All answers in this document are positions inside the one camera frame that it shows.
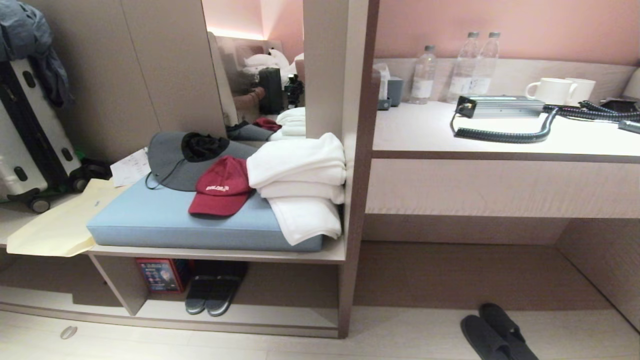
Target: suitcase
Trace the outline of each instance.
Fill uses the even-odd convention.
[[[43,191],[84,190],[82,165],[29,60],[0,62],[0,100],[0,199],[43,213]]]
[[[280,69],[267,67],[258,71],[258,84],[264,89],[264,97],[260,100],[260,113],[279,114],[282,111],[282,80]]]

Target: white floor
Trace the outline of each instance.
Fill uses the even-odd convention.
[[[0,312],[2,360],[479,359],[458,326],[473,311],[357,306],[346,340],[181,331]],[[613,309],[510,311],[541,360],[640,359],[638,333]],[[67,326],[77,334],[61,340]]]

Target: floor drain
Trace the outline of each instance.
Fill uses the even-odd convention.
[[[78,331],[77,326],[67,327],[66,329],[62,330],[62,332],[60,333],[60,338],[62,340],[69,339],[70,337],[76,334],[76,331]]]

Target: blue cushion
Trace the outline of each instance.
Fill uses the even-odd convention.
[[[231,217],[189,215],[195,192],[160,187],[142,179],[94,217],[87,228],[100,245],[187,249],[313,252],[322,236],[289,245],[267,200],[253,193]]]

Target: suitcase wheel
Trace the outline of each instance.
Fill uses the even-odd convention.
[[[49,210],[51,204],[46,199],[33,199],[29,203],[29,209],[33,210],[35,213],[42,214],[43,212]]]
[[[88,181],[86,179],[83,179],[82,177],[74,180],[74,183],[73,183],[74,191],[77,193],[83,192],[87,184],[88,184]]]

